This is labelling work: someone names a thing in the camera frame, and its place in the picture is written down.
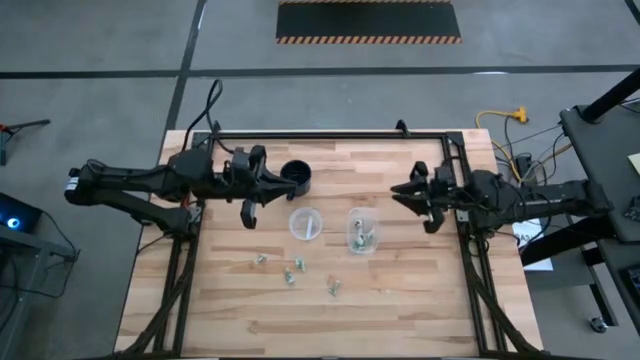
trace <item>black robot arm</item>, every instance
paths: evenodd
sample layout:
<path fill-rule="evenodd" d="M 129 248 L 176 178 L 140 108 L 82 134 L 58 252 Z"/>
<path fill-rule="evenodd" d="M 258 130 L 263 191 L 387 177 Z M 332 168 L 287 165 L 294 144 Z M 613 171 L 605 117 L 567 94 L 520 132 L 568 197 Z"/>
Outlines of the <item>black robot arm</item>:
<path fill-rule="evenodd" d="M 455 184 L 449 166 L 435 169 L 428 180 L 424 162 L 416 162 L 410 181 L 391 188 L 393 198 L 416 215 L 425 215 L 427 233 L 435 233 L 444 222 L 444 212 L 466 212 L 477 234 L 492 235 L 502 225 L 557 214 L 599 216 L 611 209 L 600 185 L 588 181 L 568 181 L 558 185 L 520 188 L 504 181 L 501 175 L 475 170 L 464 186 Z"/>
<path fill-rule="evenodd" d="M 69 172 L 66 199 L 75 205 L 107 205 L 129 213 L 140 222 L 153 222 L 166 233 L 188 233 L 194 212 L 186 206 L 163 208 L 125 191 L 152 193 L 170 202 L 184 202 L 190 194 L 197 199 L 244 199 L 240 212 L 246 228 L 256 226 L 255 204 L 265 206 L 292 191 L 296 184 L 266 168 L 264 146 L 250 153 L 233 151 L 222 172 L 213 171 L 211 144 L 180 152 L 167 165 L 150 170 L 108 167 L 89 160 Z"/>

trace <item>metal screw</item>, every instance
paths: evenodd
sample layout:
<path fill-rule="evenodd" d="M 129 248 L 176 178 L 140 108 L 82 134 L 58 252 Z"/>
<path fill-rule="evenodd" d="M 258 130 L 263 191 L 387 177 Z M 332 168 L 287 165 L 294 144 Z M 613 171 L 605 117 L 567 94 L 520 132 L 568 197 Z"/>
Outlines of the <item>metal screw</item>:
<path fill-rule="evenodd" d="M 296 282 L 296 278 L 293 277 L 291 270 L 289 268 L 284 269 L 284 281 L 289 285 L 293 285 Z"/>
<path fill-rule="evenodd" d="M 331 294 L 331 296 L 333 297 L 337 297 L 338 296 L 338 290 L 340 290 L 340 285 L 342 284 L 342 282 L 340 282 L 340 280 L 336 280 L 333 282 L 333 285 L 331 285 L 331 287 L 329 288 L 329 294 Z"/>
<path fill-rule="evenodd" d="M 302 272 L 307 272 L 307 265 L 301 257 L 295 257 L 296 269 L 300 269 Z"/>
<path fill-rule="evenodd" d="M 262 264 L 265 261 L 267 261 L 267 255 L 260 254 L 260 255 L 258 255 L 258 257 L 253 262 L 256 263 L 256 264 Z"/>

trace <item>wooden table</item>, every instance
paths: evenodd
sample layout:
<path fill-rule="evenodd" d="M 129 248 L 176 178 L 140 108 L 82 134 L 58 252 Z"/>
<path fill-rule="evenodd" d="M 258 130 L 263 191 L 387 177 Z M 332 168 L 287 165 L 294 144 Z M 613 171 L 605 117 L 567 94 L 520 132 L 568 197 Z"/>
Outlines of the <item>wooden table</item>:
<path fill-rule="evenodd" d="M 486 130 L 463 130 L 472 169 L 497 171 Z M 170 131 L 160 162 L 180 150 L 184 131 Z M 226 141 L 244 146 L 255 141 Z M 208 201 L 195 268 L 183 356 L 472 356 L 477 355 L 467 286 L 455 222 L 447 216 L 437 234 L 391 199 L 389 187 L 408 181 L 416 160 L 440 165 L 433 140 L 264 140 L 268 168 L 278 174 L 292 159 L 313 169 L 311 191 L 284 197 L 257 210 L 258 225 L 246 230 L 240 201 Z M 214 152 L 216 171 L 228 155 Z M 324 229 L 313 241 L 296 240 L 289 215 L 318 209 Z M 346 246 L 347 213 L 375 207 L 383 230 L 375 254 L 354 256 Z M 141 246 L 158 237 L 143 232 Z M 170 242 L 141 253 L 133 269 L 116 349 L 131 344 L 160 306 Z M 258 254 L 268 260 L 256 265 Z M 283 270 L 302 256 L 307 272 Z M 489 251 L 498 301 L 533 345 L 541 340 L 522 264 L 513 238 L 496 236 Z M 337 297 L 328 284 L 339 279 Z M 488 312 L 483 311 L 492 342 Z M 169 322 L 165 346 L 171 345 Z"/>

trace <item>hazard stripe mat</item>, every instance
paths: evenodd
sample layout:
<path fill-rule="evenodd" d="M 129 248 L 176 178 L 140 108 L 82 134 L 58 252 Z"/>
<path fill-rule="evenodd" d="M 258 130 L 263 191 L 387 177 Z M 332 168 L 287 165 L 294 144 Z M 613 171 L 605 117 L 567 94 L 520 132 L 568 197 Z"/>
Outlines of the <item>hazard stripe mat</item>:
<path fill-rule="evenodd" d="M 278 6 L 278 44 L 460 44 L 449 0 L 294 0 Z"/>

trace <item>gray floor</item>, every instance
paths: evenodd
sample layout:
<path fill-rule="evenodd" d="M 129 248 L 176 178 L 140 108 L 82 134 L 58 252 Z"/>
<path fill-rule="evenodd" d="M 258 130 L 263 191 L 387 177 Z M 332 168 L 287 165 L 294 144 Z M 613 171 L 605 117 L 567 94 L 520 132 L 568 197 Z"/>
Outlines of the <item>gray floor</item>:
<path fill-rule="evenodd" d="M 453 1 L 464 43 L 438 46 L 277 46 L 277 1 L 209 0 L 193 68 L 366 66 L 615 65 L 640 63 L 640 26 L 623 0 Z M 0 72 L 177 70 L 195 0 L 135 2 L 0 0 Z M 588 103 L 624 73 L 423 75 L 225 79 L 213 112 L 226 129 L 468 128 L 482 110 L 526 106 L 531 121 L 510 123 L 512 140 L 554 126 L 561 109 Z M 212 79 L 190 79 L 178 115 L 185 128 L 202 109 Z M 51 212 L 82 249 L 67 293 L 39 299 L 19 345 L 22 359 L 109 353 L 140 227 L 103 208 L 66 203 L 71 167 L 88 158 L 114 166 L 157 161 L 175 79 L 0 80 L 0 122 L 51 118 L 12 141 L 0 190 Z M 503 142 L 503 120 L 482 123 Z M 518 144 L 540 154 L 559 130 Z M 554 181 L 579 179 L 572 151 Z M 52 241 L 59 241 L 50 233 Z M 585 286 L 530 282 L 545 349 L 558 355 L 629 359 L 638 335 L 600 271 L 621 326 L 598 335 Z"/>

